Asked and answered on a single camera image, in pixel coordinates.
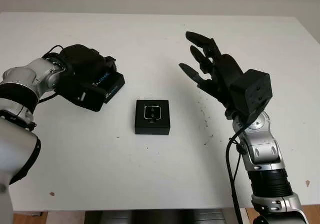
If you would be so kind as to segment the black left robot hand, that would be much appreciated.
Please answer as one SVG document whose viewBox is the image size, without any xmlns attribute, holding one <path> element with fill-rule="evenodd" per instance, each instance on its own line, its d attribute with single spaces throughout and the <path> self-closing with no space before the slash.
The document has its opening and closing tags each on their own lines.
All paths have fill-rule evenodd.
<svg viewBox="0 0 320 224">
<path fill-rule="evenodd" d="M 115 58 L 104 57 L 97 50 L 81 44 L 64 48 L 59 56 L 71 68 L 71 73 L 83 82 L 100 82 L 104 76 L 117 70 Z"/>
</svg>

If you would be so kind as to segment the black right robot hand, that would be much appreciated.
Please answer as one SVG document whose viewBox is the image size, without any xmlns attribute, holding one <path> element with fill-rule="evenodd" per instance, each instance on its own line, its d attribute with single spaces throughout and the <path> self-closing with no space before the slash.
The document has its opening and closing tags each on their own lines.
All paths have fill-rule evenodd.
<svg viewBox="0 0 320 224">
<path fill-rule="evenodd" d="M 180 63 L 179 67 L 194 82 L 197 87 L 217 99 L 225 107 L 225 116 L 228 120 L 234 119 L 236 111 L 231 96 L 230 86 L 243 75 L 242 70 L 229 54 L 222 54 L 213 38 L 187 31 L 187 40 L 193 43 L 190 52 L 204 74 L 211 75 L 211 79 L 203 79 L 197 71 L 189 65 Z"/>
</svg>

